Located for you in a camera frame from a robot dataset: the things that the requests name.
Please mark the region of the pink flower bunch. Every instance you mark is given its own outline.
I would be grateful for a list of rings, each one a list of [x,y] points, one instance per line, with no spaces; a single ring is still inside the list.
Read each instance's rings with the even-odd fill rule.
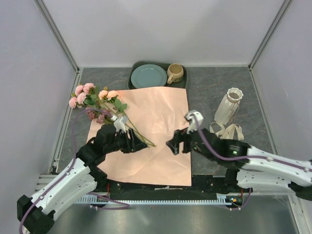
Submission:
[[[113,123],[116,119],[122,118],[125,129],[134,129],[138,138],[147,146],[155,147],[155,144],[139,133],[133,122],[129,120],[126,114],[127,103],[121,101],[121,95],[115,91],[109,91],[107,87],[99,89],[93,83],[78,84],[69,99],[71,109],[82,108],[90,120],[96,120],[99,124]]]

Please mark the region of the pink wrapping paper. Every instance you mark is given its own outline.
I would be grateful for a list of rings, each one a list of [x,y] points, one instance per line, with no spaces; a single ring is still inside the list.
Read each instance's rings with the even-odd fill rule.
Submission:
[[[109,153],[99,169],[111,180],[119,182],[190,186],[191,155],[173,155],[166,142],[174,131],[184,129],[188,123],[187,93],[182,88],[151,87],[120,90],[121,102],[128,105],[126,114],[139,133],[155,147],[124,154]]]

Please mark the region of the beige ribbon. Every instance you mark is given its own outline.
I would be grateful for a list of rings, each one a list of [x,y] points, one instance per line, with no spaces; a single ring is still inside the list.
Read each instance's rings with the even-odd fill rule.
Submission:
[[[234,137],[236,136],[237,140],[244,140],[242,128],[239,124],[231,124],[227,128],[225,128],[223,124],[213,122],[211,123],[209,130],[220,139],[234,139]]]

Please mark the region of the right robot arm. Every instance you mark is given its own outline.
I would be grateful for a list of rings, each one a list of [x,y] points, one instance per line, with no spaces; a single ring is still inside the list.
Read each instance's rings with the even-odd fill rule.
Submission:
[[[294,160],[260,150],[234,139],[220,139],[207,129],[176,130],[166,142],[174,155],[183,144],[183,153],[195,151],[231,170],[223,179],[229,192],[239,187],[253,190],[293,191],[304,200],[312,199],[312,162]]]

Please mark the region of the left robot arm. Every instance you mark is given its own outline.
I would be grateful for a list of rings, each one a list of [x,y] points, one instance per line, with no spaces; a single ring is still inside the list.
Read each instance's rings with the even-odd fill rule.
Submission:
[[[51,182],[31,197],[23,195],[18,199],[19,233],[46,234],[56,219],[79,198],[94,190],[105,190],[107,174],[98,166],[107,154],[135,153],[147,147],[132,128],[122,131],[112,124],[103,125]]]

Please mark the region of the white ribbed vase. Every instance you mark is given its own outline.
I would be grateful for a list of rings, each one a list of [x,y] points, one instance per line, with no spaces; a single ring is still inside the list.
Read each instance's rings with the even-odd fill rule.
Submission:
[[[223,125],[228,124],[234,113],[239,109],[243,96],[243,92],[238,88],[228,89],[214,115],[215,122]]]

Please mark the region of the beige ceramic mug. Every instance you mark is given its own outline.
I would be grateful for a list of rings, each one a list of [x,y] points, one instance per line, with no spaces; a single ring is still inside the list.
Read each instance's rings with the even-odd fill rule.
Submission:
[[[183,67],[180,64],[171,64],[168,69],[167,69],[167,83],[171,84],[171,83],[176,83],[176,82],[180,82],[183,78],[184,75],[184,70]]]

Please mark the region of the teal plate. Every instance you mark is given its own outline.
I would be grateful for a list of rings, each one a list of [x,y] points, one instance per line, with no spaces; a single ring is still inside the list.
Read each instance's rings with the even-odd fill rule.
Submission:
[[[130,81],[137,89],[164,86],[167,82],[167,74],[158,65],[144,64],[132,72]]]

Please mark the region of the dark green tray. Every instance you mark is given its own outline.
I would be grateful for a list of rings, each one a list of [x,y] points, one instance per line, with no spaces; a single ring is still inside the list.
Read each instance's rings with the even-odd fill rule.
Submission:
[[[166,86],[173,88],[186,89],[187,86],[187,71],[184,66],[180,66],[179,70],[183,70],[182,78],[178,82],[167,83],[167,71],[170,66],[176,70],[179,67],[173,63],[146,61],[141,60],[133,64],[128,78],[128,89],[139,89],[157,86]]]

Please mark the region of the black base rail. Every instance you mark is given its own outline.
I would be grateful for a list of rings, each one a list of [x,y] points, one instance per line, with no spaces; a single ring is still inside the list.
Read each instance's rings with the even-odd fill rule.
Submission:
[[[227,176],[192,175],[190,186],[152,185],[107,180],[93,193],[108,195],[113,200],[165,201],[165,200],[215,200],[218,194],[247,195],[253,189],[240,188],[237,181]]]

